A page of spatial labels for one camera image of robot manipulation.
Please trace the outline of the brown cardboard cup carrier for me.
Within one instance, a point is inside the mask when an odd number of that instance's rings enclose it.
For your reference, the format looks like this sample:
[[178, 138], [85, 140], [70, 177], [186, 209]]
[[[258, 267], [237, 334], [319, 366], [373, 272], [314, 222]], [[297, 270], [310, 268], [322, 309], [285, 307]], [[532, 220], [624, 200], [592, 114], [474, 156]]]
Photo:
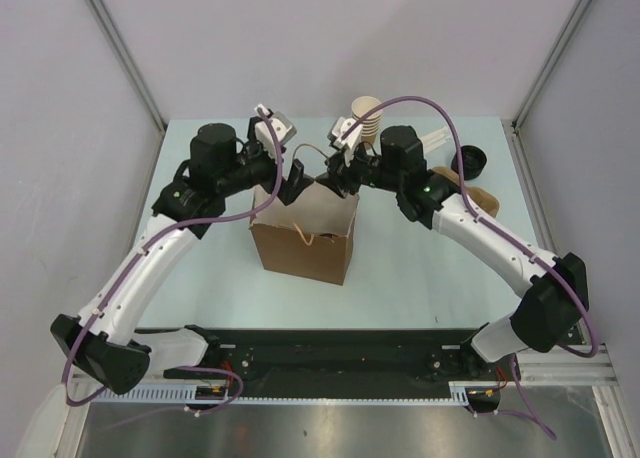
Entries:
[[[459, 175], [455, 171], [453, 171], [451, 168], [444, 167], [444, 166], [436, 166], [436, 167], [433, 167], [432, 170], [435, 173], [447, 178], [449, 181], [451, 181], [455, 185], [457, 186], [460, 185]], [[486, 212], [493, 218], [497, 217], [500, 210], [500, 202], [494, 195], [487, 192], [483, 188], [477, 187], [477, 186], [467, 185], [466, 191], [467, 191], [467, 194], [470, 196], [470, 198], [484, 212]]]

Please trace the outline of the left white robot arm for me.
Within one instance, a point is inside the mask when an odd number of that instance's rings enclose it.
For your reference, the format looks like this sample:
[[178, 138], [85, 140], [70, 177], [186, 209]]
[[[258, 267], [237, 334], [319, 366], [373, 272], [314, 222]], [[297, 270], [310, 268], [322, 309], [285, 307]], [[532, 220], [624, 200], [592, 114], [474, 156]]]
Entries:
[[282, 177], [282, 155], [295, 127], [274, 114], [251, 118], [246, 140], [224, 123], [201, 126], [190, 156], [152, 206], [138, 244], [114, 276], [81, 311], [61, 314], [51, 333], [66, 356], [62, 378], [73, 367], [116, 394], [153, 372], [189, 368], [214, 375], [221, 365], [217, 339], [195, 325], [139, 334], [140, 318], [171, 270], [214, 223], [228, 222], [227, 198], [256, 186], [270, 199], [291, 203], [309, 185], [301, 163]]

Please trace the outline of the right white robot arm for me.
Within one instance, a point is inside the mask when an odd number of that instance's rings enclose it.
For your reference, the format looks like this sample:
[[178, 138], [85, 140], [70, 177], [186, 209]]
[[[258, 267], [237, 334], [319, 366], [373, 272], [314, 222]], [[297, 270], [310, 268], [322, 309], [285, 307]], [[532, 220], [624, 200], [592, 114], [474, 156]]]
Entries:
[[524, 349], [547, 353], [589, 308], [587, 271], [573, 253], [559, 257], [510, 233], [460, 186], [429, 168], [422, 140], [411, 126], [391, 126], [380, 152], [368, 153], [354, 120], [340, 118], [328, 134], [335, 152], [316, 181], [341, 198], [367, 186], [394, 194], [410, 222], [455, 241], [501, 277], [520, 303], [486, 324], [461, 354], [463, 371], [484, 379], [498, 360]]

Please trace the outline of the brown paper takeout bag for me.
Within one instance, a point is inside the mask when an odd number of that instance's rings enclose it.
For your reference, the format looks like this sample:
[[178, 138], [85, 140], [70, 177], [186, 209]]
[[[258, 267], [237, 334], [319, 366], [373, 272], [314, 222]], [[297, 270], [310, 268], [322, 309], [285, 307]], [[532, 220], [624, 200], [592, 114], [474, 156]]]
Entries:
[[274, 200], [249, 222], [265, 270], [343, 285], [354, 248], [358, 195], [312, 183], [290, 205]]

